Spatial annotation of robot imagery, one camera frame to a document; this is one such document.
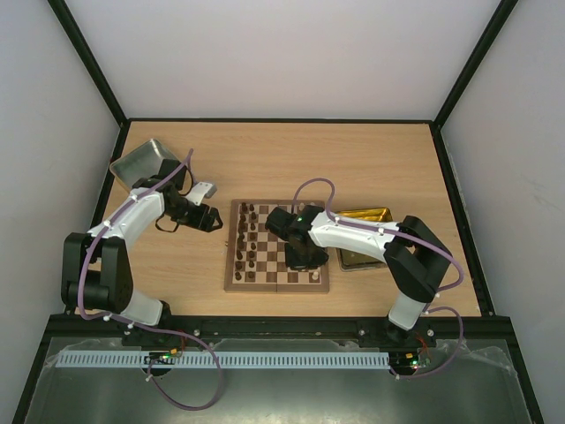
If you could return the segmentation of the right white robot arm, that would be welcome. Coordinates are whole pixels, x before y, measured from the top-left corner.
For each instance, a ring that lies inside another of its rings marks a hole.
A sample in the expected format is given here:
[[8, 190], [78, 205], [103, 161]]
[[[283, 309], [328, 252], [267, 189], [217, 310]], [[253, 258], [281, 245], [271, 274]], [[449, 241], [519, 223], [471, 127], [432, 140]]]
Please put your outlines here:
[[415, 337], [418, 318], [438, 294], [452, 259], [450, 251], [415, 216], [406, 216], [400, 223], [375, 223], [312, 205], [298, 214], [277, 207], [268, 215], [265, 227], [284, 242], [286, 265], [293, 270], [325, 265], [329, 248], [385, 263], [399, 291], [388, 312], [385, 335], [397, 346]]

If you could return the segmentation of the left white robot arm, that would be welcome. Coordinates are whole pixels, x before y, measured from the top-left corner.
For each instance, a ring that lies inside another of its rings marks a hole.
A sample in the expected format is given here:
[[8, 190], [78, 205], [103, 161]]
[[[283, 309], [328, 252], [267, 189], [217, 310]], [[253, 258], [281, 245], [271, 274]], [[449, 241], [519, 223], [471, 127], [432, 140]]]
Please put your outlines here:
[[215, 184], [192, 181], [185, 189], [185, 180], [192, 177], [188, 159], [164, 159], [154, 175], [137, 178], [126, 200], [106, 220], [65, 239], [61, 298], [67, 307], [85, 320], [159, 325], [168, 306], [135, 289], [129, 251], [164, 217], [176, 228], [222, 228], [219, 211], [205, 203], [215, 194]]

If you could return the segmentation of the gold tin with pieces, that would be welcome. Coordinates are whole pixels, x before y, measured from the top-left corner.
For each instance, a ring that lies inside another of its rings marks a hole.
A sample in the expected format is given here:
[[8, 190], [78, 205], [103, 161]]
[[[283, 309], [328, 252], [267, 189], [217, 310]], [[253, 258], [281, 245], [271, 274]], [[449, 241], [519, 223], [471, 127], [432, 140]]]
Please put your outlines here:
[[[351, 209], [339, 212], [340, 216], [366, 220], [370, 222], [392, 222], [393, 217], [389, 208]], [[371, 256], [352, 252], [346, 249], [337, 249], [337, 258], [342, 271], [357, 271], [365, 269], [382, 269], [387, 265], [384, 261]]]

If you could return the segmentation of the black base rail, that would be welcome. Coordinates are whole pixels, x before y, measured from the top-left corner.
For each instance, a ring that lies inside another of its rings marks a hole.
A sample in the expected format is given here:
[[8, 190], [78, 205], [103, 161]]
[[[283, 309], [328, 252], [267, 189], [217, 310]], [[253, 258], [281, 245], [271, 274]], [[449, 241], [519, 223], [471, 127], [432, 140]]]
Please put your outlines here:
[[[224, 339], [251, 340], [332, 340], [338, 343], [352, 341], [362, 347], [382, 351], [418, 348], [423, 344], [435, 346], [439, 339], [456, 340], [459, 336], [455, 317], [424, 317], [415, 329], [407, 332], [393, 330], [382, 317], [373, 318], [267, 318], [267, 317], [213, 317], [174, 315], [168, 321], [173, 330], [202, 339], [220, 342]], [[125, 324], [103, 320], [85, 321], [77, 315], [50, 316], [43, 342], [52, 337], [117, 337], [125, 345], [142, 348], [173, 347], [180, 338], [142, 329], [128, 329]]]

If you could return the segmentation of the silver metal tin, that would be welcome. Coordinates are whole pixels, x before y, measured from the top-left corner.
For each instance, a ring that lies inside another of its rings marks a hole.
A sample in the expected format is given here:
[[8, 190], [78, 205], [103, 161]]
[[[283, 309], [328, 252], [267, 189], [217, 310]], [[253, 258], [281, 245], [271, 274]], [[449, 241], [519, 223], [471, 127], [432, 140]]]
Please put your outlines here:
[[139, 179], [156, 175], [163, 160], [179, 162], [159, 140], [149, 139], [111, 163], [109, 170], [126, 191], [131, 191]]

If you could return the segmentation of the wooden chess board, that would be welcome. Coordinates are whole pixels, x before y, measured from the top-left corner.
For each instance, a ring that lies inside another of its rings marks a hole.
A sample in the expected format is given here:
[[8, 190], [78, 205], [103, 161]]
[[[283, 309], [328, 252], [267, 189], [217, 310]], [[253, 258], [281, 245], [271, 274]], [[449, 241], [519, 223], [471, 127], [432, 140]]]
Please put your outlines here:
[[329, 292], [328, 265], [291, 270], [284, 242], [269, 232], [267, 216], [277, 207], [298, 212], [290, 200], [235, 199], [230, 204], [224, 290], [226, 292]]

